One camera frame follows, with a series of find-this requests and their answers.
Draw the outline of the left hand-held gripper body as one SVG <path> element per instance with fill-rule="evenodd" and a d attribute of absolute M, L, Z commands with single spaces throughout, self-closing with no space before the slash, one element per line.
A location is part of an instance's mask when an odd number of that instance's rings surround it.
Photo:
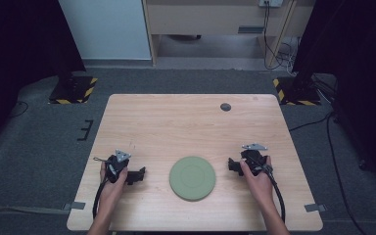
<path fill-rule="evenodd" d="M 119 179 L 120 172 L 128 166 L 131 155 L 116 149 L 115 153 L 105 161 L 106 177 L 111 183 Z"/>

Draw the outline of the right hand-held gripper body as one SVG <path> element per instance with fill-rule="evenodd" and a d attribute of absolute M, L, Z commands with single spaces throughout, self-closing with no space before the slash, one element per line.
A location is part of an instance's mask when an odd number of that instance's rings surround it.
<path fill-rule="evenodd" d="M 241 157 L 245 160 L 254 176 L 257 176 L 262 171 L 270 172 L 270 166 L 266 163 L 267 156 L 263 156 L 260 153 L 261 151 L 265 151 L 266 147 L 258 143 L 252 143 L 243 145 L 242 148 L 244 151 L 241 153 Z"/>

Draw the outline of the green round plate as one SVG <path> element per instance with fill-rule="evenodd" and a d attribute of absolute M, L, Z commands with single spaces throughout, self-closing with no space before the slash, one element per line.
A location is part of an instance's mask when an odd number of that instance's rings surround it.
<path fill-rule="evenodd" d="M 209 195 L 216 182 L 212 165 L 204 158 L 189 156 L 178 160 L 169 172 L 169 185 L 179 198 L 196 202 Z"/>

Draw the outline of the person's left hand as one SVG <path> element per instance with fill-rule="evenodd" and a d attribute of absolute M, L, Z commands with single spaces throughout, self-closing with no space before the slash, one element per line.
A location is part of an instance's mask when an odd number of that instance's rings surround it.
<path fill-rule="evenodd" d="M 112 183 L 109 179 L 105 180 L 104 179 L 105 174 L 106 174 L 106 167 L 104 164 L 101 164 L 100 176 L 101 176 L 101 181 L 104 182 L 104 188 L 100 196 L 99 205 L 112 207 L 118 202 L 124 190 L 125 180 L 128 174 L 128 168 L 125 167 L 119 173 L 118 180 L 115 183 Z"/>

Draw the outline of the person's right hand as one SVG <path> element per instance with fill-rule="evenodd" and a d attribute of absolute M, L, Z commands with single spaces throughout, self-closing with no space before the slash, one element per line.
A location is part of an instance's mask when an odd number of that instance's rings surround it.
<path fill-rule="evenodd" d="M 272 183 L 269 176 L 264 172 L 260 172 L 257 176 L 254 176 L 244 159 L 240 161 L 240 166 L 249 190 L 258 205 L 260 207 L 273 205 Z"/>

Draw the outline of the black yellow-striped stand base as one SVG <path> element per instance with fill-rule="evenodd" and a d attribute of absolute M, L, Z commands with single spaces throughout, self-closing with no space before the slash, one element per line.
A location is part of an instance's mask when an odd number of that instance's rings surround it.
<path fill-rule="evenodd" d="M 297 77 L 283 76 L 273 80 L 281 105 L 315 106 L 320 104 L 320 97 L 314 82 L 300 80 Z"/>
<path fill-rule="evenodd" d="M 50 104 L 86 103 L 93 92 L 97 78 L 73 76 L 68 81 L 59 81 L 49 97 Z"/>

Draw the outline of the grey desk label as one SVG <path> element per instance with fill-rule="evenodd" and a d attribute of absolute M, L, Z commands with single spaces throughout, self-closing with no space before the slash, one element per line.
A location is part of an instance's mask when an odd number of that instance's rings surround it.
<path fill-rule="evenodd" d="M 240 25 L 238 27 L 239 34 L 262 34 L 263 32 L 264 32 L 263 26 Z"/>

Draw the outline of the beige wooden desk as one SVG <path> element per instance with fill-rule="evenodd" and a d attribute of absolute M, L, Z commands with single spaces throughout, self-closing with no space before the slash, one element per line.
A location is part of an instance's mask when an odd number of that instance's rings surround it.
<path fill-rule="evenodd" d="M 283 0 L 280 8 L 259 0 L 142 0 L 152 61 L 163 35 L 237 35 L 240 25 L 263 26 L 256 34 L 272 66 L 285 37 L 301 37 L 316 0 Z"/>

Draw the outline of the black curtain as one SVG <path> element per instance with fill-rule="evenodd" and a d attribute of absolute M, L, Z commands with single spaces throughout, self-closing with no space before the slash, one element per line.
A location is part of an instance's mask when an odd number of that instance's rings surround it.
<path fill-rule="evenodd" d="M 0 129 L 23 87 L 83 69 L 59 0 L 0 0 Z"/>
<path fill-rule="evenodd" d="M 294 70 L 337 78 L 333 106 L 376 169 L 376 0 L 315 0 Z"/>

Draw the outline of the grey power strip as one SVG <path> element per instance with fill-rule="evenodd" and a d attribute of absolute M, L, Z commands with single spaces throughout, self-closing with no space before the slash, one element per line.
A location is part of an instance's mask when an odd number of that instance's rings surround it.
<path fill-rule="evenodd" d="M 260 7 L 280 8 L 283 4 L 283 0 L 258 0 Z"/>

